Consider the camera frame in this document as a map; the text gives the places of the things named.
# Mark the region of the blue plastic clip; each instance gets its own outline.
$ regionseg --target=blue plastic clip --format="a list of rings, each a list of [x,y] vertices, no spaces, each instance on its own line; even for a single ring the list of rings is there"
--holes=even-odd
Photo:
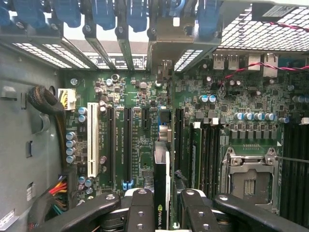
[[[219,10],[222,5],[220,0],[200,1],[197,8],[198,32],[200,37],[209,37],[217,30]]]
[[[6,4],[0,0],[0,26],[8,26],[10,24],[10,14],[6,9]]]
[[[18,18],[33,28],[46,25],[43,5],[40,0],[13,0]]]
[[[127,0],[126,22],[133,28],[134,32],[147,29],[147,1]]]
[[[81,12],[78,0],[54,0],[54,8],[60,21],[68,24],[70,28],[81,25]]]
[[[134,180],[131,180],[131,182],[122,181],[122,189],[124,191],[127,191],[128,189],[132,189],[133,185],[134,185]]]
[[[114,29],[116,19],[112,0],[92,1],[92,16],[95,24],[100,25],[104,30]]]

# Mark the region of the metal ventilation grille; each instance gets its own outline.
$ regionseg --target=metal ventilation grille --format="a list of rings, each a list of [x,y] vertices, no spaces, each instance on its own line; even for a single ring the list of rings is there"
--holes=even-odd
[[[52,64],[55,64],[56,66],[60,68],[72,68],[71,66],[67,65],[66,63],[63,63],[61,60],[51,56],[50,54],[42,51],[41,49],[37,48],[36,46],[30,44],[30,43],[13,43],[15,46],[24,49],[27,52],[30,52],[31,54],[38,56]]]
[[[62,46],[58,44],[43,44],[45,47],[50,49],[51,51],[55,52],[56,54],[60,55],[67,61],[71,62],[72,64],[76,65],[78,68],[81,69],[90,69],[88,65],[83,63],[80,59],[78,59],[75,55],[73,55],[71,52],[63,48]]]
[[[309,33],[302,29],[283,28],[251,21],[251,8],[236,18],[223,31],[219,48],[271,51],[307,51]],[[303,28],[309,27],[309,8],[299,7],[278,21]]]

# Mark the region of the metal chassis wall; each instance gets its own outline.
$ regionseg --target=metal chassis wall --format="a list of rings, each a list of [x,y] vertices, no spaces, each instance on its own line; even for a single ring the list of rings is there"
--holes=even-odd
[[[61,82],[54,68],[0,46],[0,219],[12,210],[19,217],[8,232],[27,231],[28,209],[60,172],[55,122],[26,102],[35,85]]]

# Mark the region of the screw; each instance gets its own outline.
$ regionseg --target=screw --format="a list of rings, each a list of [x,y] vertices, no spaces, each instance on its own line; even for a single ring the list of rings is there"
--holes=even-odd
[[[89,25],[85,26],[86,31],[91,32],[91,27]]]
[[[50,27],[53,29],[53,30],[58,30],[58,26],[55,24],[55,23],[52,23],[50,25]]]
[[[187,193],[188,195],[193,195],[193,194],[194,194],[193,190],[190,190],[190,189],[187,190],[186,193]]]
[[[110,195],[107,195],[106,199],[107,200],[113,200],[113,199],[115,199],[115,197],[112,194],[110,194]]]
[[[22,24],[21,22],[17,22],[17,23],[16,23],[16,26],[17,26],[19,29],[25,29],[24,24]]]
[[[219,196],[219,198],[222,200],[222,201],[227,201],[228,198],[226,196]]]
[[[147,192],[145,191],[145,190],[143,190],[143,189],[141,189],[140,191],[139,191],[139,194],[146,194]]]
[[[72,78],[70,80],[71,85],[76,86],[78,84],[78,80],[76,78]]]

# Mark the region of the black connector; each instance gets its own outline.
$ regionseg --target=black connector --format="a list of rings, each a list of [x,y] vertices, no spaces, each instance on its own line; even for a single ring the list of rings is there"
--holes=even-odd
[[[124,182],[132,180],[132,109],[124,111]]]
[[[74,208],[77,205],[77,168],[69,167],[65,169],[59,177],[66,177],[62,182],[67,183],[66,197],[64,197],[64,203],[67,205],[68,210]]]
[[[114,108],[108,107],[107,112],[107,158],[108,158],[108,170],[110,173],[110,183],[115,182],[115,130],[116,130],[116,121],[115,121],[115,112]]]

